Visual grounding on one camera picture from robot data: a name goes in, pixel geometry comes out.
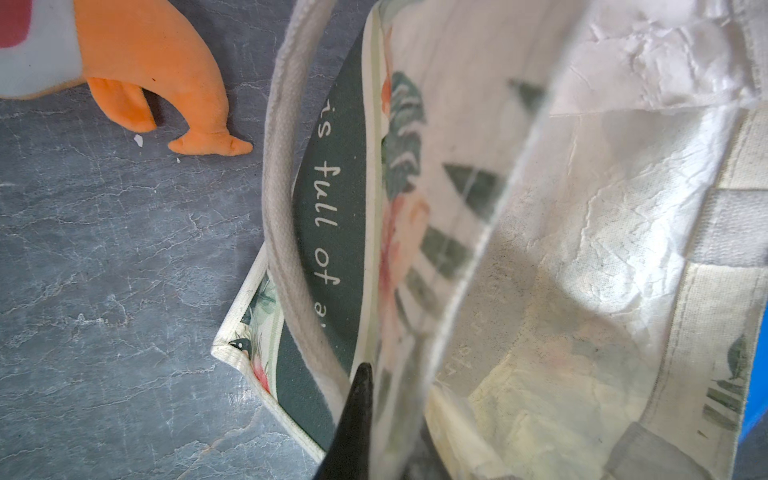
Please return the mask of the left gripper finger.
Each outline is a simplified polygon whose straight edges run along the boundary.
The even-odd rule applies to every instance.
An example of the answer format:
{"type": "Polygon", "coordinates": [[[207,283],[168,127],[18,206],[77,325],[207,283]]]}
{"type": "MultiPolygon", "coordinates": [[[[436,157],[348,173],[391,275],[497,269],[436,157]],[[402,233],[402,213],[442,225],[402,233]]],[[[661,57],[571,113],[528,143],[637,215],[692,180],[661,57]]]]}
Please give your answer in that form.
{"type": "Polygon", "coordinates": [[[368,480],[373,419],[373,372],[358,366],[330,448],[314,480],[368,480]]]}

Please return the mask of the floral canvas tote bag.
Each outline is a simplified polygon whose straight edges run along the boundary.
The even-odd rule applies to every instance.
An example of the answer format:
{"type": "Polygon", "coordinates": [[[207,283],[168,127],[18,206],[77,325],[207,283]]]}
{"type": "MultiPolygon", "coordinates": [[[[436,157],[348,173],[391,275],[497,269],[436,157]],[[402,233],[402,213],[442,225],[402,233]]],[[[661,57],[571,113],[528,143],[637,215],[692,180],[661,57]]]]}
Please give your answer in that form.
{"type": "Polygon", "coordinates": [[[767,303],[763,1],[379,1],[292,168],[330,19],[272,78],[265,242],[212,345],[369,479],[728,479],[767,303]]]}

